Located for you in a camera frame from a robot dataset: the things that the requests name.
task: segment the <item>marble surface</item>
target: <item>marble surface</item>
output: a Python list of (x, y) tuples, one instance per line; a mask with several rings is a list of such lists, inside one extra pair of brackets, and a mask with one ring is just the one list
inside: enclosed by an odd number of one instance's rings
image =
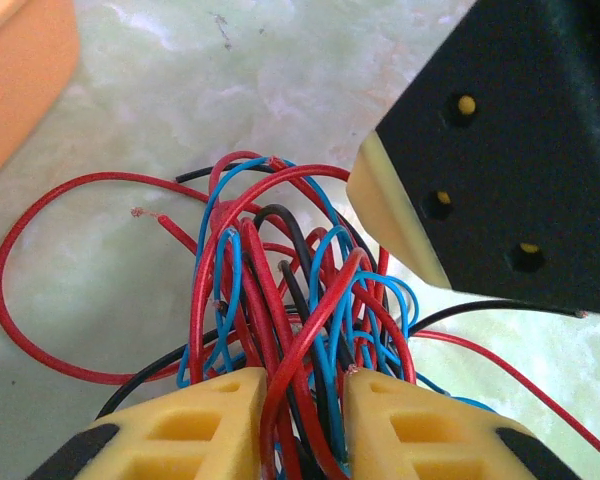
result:
[[(88, 172), (173, 178), (234, 149), (350, 167), (364, 136), (470, 4), (77, 0), (82, 58), (0, 172), (0, 241), (40, 195)], [(236, 179), (227, 195), (254, 178)], [(355, 219), (344, 186), (321, 183)], [(324, 222), (290, 187), (267, 200), (293, 205), (304, 229)], [(132, 218), (137, 206), (166, 212), (190, 232), (202, 212), (170, 193), (107, 182), (54, 203), (17, 243), (8, 305), (49, 352), (128, 372), (183, 343), (193, 258), (151, 219)], [(425, 314), (467, 298), (423, 285), (395, 262), (391, 270), (414, 286)], [(439, 328), (492, 348), (600, 436), (600, 316), (483, 313)], [(600, 455), (497, 367), (454, 346), (412, 345), (424, 374), (521, 421), (583, 478), (600, 479)], [(130, 402), (173, 388), (147, 385)], [(24, 478), (112, 392), (36, 363), (0, 329), (0, 479)]]

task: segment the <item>hole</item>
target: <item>hole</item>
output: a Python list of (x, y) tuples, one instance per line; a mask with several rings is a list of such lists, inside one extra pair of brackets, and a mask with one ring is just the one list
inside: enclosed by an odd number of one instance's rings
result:
[(478, 103), (475, 97), (468, 93), (450, 95), (444, 106), (444, 118), (453, 127), (468, 127), (478, 113)]
[(164, 418), (147, 437), (149, 440), (210, 441), (220, 424), (220, 415), (211, 412), (181, 411)]
[(427, 218), (446, 220), (453, 212), (453, 204), (449, 193), (444, 190), (430, 192), (422, 202), (422, 210)]
[(544, 264), (542, 249), (533, 243), (519, 243), (507, 254), (507, 261), (513, 270), (522, 273), (535, 273)]
[(480, 480), (484, 478), (479, 460), (438, 460), (413, 464), (420, 480)]
[(400, 393), (399, 391), (396, 391), (395, 389), (387, 388), (386, 385), (383, 385), (381, 383), (376, 383), (376, 382), (371, 382), (371, 384), (369, 384), (369, 388), (371, 389), (371, 391), (373, 393)]
[(232, 383), (226, 383), (224, 385), (221, 385), (218, 388), (216, 388), (215, 390), (216, 390), (216, 392), (231, 393), (231, 392), (237, 392), (239, 388), (240, 388), (239, 383), (232, 382)]
[(433, 413), (394, 415), (391, 425), (402, 443), (455, 443), (464, 438), (456, 424)]
[(202, 457), (138, 457), (122, 476), (122, 480), (192, 480), (195, 478)]

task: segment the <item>yellow dot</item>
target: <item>yellow dot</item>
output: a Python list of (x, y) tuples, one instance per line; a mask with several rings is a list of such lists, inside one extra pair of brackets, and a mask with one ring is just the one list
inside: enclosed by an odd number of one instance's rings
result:
[(520, 250), (524, 253), (538, 253), (540, 251), (540, 247), (534, 245), (533, 243), (521, 243)]
[(438, 201), (443, 205), (451, 205), (451, 197), (447, 192), (437, 192)]
[(463, 95), (460, 97), (460, 100), (458, 100), (458, 110), (460, 110), (460, 113), (463, 115), (473, 115), (476, 113), (475, 99), (470, 95)]

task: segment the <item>wire bundle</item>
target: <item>wire bundle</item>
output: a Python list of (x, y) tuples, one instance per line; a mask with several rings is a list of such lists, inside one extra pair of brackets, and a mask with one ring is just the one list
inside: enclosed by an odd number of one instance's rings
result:
[[(221, 201), (227, 183), (245, 170), (269, 175), (237, 199)], [(180, 185), (205, 175), (209, 175), (209, 195)], [(480, 309), (540, 310), (576, 317), (583, 316), (582, 312), (493, 300), (459, 305), (418, 321), (414, 292), (400, 279), (386, 275), (388, 253), (381, 248), (376, 262), (361, 236), (333, 208), (313, 176), (346, 181), (348, 172), (325, 165), (295, 166), (276, 157), (235, 152), (212, 168), (178, 177), (176, 183), (119, 172), (69, 181), (29, 208), (0, 247), (0, 323), (25, 352), (45, 365), (75, 378), (121, 384), (99, 416), (112, 412), (144, 381), (176, 371), (178, 386), (185, 387), (244, 366), (264, 367), (269, 385), (260, 424), (260, 453), (267, 479), (347, 478), (342, 383), (344, 376), (356, 368), (375, 369), (411, 383), (419, 379), (448, 395), (416, 373), (407, 343), (414, 334), (484, 355), (521, 381), (600, 451), (595, 436), (504, 360), (458, 337), (423, 331), (449, 316)], [(9, 252), (31, 219), (72, 188), (102, 180), (147, 183), (207, 203), (197, 241), (168, 216), (157, 216), (158, 223), (195, 255), (189, 340), (136, 375), (95, 372), (49, 355), (17, 328), (2, 289)], [(284, 206), (251, 203), (282, 182), (291, 183), (311, 200), (329, 219), (331, 229), (318, 227), (304, 235)], [(263, 242), (260, 229), (265, 222), (282, 232), (291, 246)], [(208, 230), (210, 236), (205, 240)], [(278, 263), (278, 271), (270, 268), (267, 252), (285, 257)], [(389, 313), (389, 294), (397, 299), (397, 321)], [(214, 310), (216, 328), (204, 333), (207, 308)], [(470, 399), (458, 399), (489, 408)]]

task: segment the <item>orange object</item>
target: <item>orange object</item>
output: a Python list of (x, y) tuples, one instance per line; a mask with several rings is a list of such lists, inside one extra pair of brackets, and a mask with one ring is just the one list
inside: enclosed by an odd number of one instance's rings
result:
[(72, 0), (0, 0), (0, 166), (67, 84), (79, 50)]

